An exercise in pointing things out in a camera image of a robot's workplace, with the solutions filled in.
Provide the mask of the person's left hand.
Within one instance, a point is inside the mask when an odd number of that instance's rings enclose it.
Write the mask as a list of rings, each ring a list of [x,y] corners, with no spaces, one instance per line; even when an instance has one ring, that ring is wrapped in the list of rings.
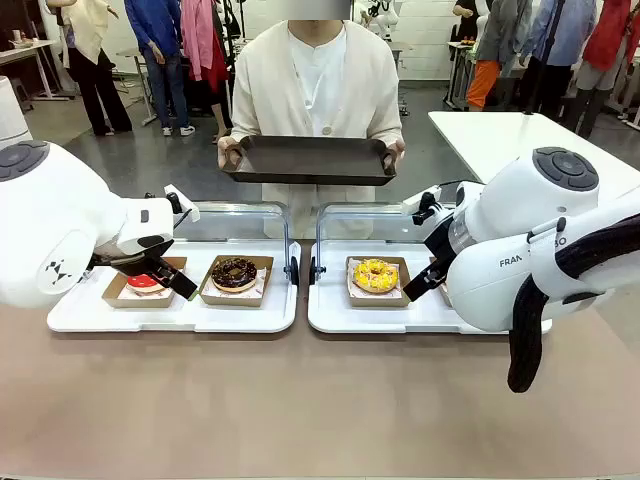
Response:
[[[402,139],[395,140],[389,144],[386,149],[386,155],[383,160],[383,168],[386,173],[395,173],[397,163],[404,157],[406,145]]]

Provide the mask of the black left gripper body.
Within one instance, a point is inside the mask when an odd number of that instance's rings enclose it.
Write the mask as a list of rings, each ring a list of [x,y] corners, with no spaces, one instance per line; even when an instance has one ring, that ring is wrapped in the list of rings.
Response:
[[[97,247],[87,265],[87,271],[95,267],[111,267],[120,273],[168,273],[171,269],[162,255],[173,245],[172,240],[162,240],[138,253],[125,254],[114,240]]]

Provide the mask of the person's right hand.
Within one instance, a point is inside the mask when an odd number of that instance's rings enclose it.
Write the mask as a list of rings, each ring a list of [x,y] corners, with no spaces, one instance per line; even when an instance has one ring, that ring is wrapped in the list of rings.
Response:
[[[237,166],[242,159],[239,143],[232,136],[220,137],[217,140],[218,167],[223,169],[227,164]]]

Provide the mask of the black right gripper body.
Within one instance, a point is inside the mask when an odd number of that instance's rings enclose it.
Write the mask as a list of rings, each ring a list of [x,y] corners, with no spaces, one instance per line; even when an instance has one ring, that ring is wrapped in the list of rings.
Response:
[[[440,266],[449,266],[456,253],[449,240],[449,228],[453,215],[448,214],[433,221],[433,228],[424,240],[424,244]]]

